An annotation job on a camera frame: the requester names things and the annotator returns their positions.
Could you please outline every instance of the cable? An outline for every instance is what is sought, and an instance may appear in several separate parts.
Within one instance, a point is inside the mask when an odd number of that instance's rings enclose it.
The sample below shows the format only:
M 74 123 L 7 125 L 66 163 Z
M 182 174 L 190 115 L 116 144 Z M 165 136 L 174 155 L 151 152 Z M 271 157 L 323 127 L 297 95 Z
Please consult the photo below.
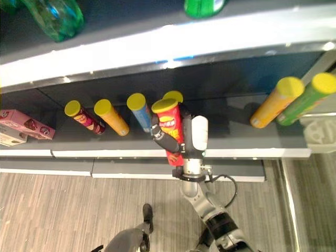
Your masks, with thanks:
M 205 183 L 208 183 L 208 182 L 211 182 L 211 183 L 214 183 L 217 179 L 219 179 L 220 177 L 224 177 L 224 178 L 228 178 L 229 180 L 231 180 L 234 185 L 235 185 L 235 194 L 233 195 L 233 197 L 231 198 L 231 200 L 229 201 L 229 203 L 227 203 L 224 207 L 227 208 L 229 206 L 231 206 L 231 204 L 233 203 L 233 201 L 235 200 L 237 194 L 238 194 L 238 185 L 237 185 L 237 182 L 235 181 L 235 179 L 229 175 L 226 175 L 226 174 L 221 174 L 221 175 L 218 175 L 216 177 L 212 177 L 212 174 L 209 174 L 209 180 L 208 181 L 205 181 Z

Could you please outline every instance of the shelf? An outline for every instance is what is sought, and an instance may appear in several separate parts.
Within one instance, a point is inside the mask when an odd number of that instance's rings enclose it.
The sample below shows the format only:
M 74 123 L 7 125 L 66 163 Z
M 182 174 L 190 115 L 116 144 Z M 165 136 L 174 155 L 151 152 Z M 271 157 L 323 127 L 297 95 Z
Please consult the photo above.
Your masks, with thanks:
M 1 158 L 0 173 L 91 176 L 93 159 Z
M 265 171 L 260 160 L 205 160 L 213 174 L 227 174 L 238 182 L 263 182 Z M 94 160 L 48 158 L 1 158 L 0 173 L 92 176 L 117 179 L 176 179 L 172 166 L 158 160 Z
M 302 158 L 309 157 L 297 122 L 281 127 L 275 122 L 264 129 L 250 126 L 248 119 L 266 96 L 244 96 L 226 99 L 186 101 L 190 111 L 209 120 L 206 158 Z M 163 158 L 162 150 L 140 128 L 126 106 L 117 107 L 130 125 L 127 136 L 118 136 L 111 128 L 97 136 L 79 125 L 63 111 L 35 115 L 37 120 L 56 129 L 54 139 L 29 138 L 25 144 L 11 148 L 1 146 L 0 156 L 46 156 L 59 158 Z
M 172 167 L 166 160 L 95 160 L 92 177 L 117 179 L 174 180 Z M 214 176 L 227 174 L 238 182 L 263 182 L 265 171 L 260 160 L 205 160 L 211 165 Z
M 62 43 L 44 35 L 27 10 L 15 16 L 2 13 L 2 92 L 225 59 L 322 51 L 336 40 L 332 0 L 228 1 L 218 15 L 201 20 L 184 14 L 182 0 L 79 4 L 86 26 Z

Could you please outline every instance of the blue pringles can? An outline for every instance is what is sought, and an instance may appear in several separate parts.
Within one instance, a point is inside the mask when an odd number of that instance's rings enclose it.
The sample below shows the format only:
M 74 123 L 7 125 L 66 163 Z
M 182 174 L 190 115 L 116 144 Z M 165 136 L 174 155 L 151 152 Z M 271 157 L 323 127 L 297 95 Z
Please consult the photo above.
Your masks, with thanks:
M 127 107 L 133 112 L 144 132 L 151 131 L 151 113 L 146 98 L 141 93 L 134 93 L 127 99 Z

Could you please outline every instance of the gray floor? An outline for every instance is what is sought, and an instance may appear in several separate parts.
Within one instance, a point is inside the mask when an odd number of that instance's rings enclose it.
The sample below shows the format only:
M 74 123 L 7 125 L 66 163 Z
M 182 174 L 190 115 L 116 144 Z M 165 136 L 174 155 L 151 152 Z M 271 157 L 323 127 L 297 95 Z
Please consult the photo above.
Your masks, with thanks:
M 336 251 L 336 152 L 284 161 L 301 251 Z
M 256 248 L 294 251 L 279 167 L 276 161 L 265 166 L 267 181 L 239 183 L 228 210 Z M 142 204 L 148 202 L 154 208 L 151 251 L 184 252 L 195 246 L 203 227 L 179 186 L 179 181 L 0 174 L 0 251 L 90 251 L 142 222 Z M 226 202 L 233 185 L 216 182 L 216 190 Z

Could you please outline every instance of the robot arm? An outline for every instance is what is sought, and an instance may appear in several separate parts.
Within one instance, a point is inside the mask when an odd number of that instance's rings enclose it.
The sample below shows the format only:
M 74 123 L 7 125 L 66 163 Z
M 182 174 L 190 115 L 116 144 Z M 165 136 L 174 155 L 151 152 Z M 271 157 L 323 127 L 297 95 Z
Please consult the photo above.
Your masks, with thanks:
M 208 120 L 202 116 L 192 117 L 183 105 L 180 105 L 180 111 L 183 118 L 184 144 L 178 144 L 173 137 L 161 131 L 156 115 L 152 120 L 152 136 L 164 149 L 182 154 L 184 165 L 177 166 L 173 170 L 173 176 L 183 180 L 183 196 L 192 204 L 210 231 L 220 252 L 255 252 L 245 241 L 242 231 L 225 207 L 205 184 L 204 171 L 209 169 L 203 165 Z

